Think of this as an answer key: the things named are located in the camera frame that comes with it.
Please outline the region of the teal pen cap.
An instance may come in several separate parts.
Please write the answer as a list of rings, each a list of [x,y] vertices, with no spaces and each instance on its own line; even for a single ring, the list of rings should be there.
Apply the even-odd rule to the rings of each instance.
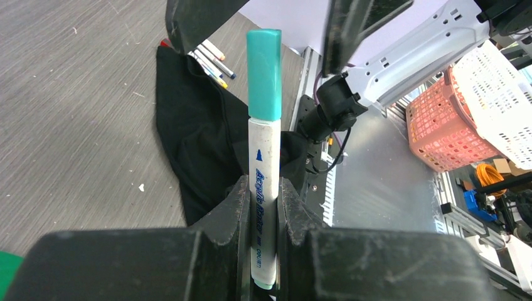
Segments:
[[[282,116],[282,32],[255,29],[247,38],[248,113],[273,122]]]

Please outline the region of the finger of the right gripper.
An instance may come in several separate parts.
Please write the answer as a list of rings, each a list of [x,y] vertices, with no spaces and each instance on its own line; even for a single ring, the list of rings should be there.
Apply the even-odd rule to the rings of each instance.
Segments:
[[[412,0],[331,0],[324,29],[322,76],[340,74],[365,38],[412,4]]]
[[[187,54],[237,13],[248,0],[168,0],[165,25],[173,49]]]

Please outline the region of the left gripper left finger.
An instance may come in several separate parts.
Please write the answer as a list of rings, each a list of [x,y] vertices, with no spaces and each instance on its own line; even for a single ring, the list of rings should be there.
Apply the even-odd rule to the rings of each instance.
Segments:
[[[187,228],[58,231],[30,249],[6,300],[250,300],[250,192],[241,177]]]

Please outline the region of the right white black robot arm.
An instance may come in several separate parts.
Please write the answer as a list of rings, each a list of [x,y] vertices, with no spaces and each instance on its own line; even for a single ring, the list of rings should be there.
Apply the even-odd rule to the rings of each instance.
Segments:
[[[192,50],[242,9],[262,29],[285,30],[283,42],[318,47],[319,105],[298,131],[321,142],[350,128],[366,107],[388,105],[408,88],[492,35],[531,26],[530,1],[169,1],[174,49]]]

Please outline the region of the white pen blue tip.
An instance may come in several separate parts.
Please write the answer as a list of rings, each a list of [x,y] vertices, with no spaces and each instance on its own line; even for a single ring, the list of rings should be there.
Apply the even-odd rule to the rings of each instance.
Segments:
[[[207,48],[203,45],[198,45],[196,47],[202,54],[204,54],[212,63],[217,66],[222,72],[227,74],[231,79],[235,79],[237,74],[231,71],[226,65],[224,65],[221,60],[219,60],[214,54],[212,54]]]

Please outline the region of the white pen red cap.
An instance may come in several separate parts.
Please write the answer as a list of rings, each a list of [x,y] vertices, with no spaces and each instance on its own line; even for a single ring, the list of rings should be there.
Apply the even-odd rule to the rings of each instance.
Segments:
[[[172,44],[167,38],[163,39],[160,45],[164,47],[172,48]]]

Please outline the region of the white pen yellow tip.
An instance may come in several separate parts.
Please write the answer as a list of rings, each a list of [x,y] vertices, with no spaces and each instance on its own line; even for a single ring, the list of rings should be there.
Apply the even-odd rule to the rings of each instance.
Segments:
[[[217,75],[215,75],[212,71],[212,69],[210,67],[208,67],[206,65],[206,63],[201,60],[199,58],[198,55],[196,55],[195,53],[193,52],[189,52],[188,53],[189,56],[193,57],[199,64],[200,66],[202,67],[202,69],[204,70],[204,72],[211,78],[213,79],[217,84],[219,84],[219,86],[223,87],[224,89],[227,89],[228,88],[228,85]]]

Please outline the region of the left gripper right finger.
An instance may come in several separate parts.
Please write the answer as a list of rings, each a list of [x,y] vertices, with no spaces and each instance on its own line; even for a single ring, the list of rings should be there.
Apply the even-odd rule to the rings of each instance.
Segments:
[[[279,300],[497,300],[478,255],[456,236],[332,228],[279,182]]]

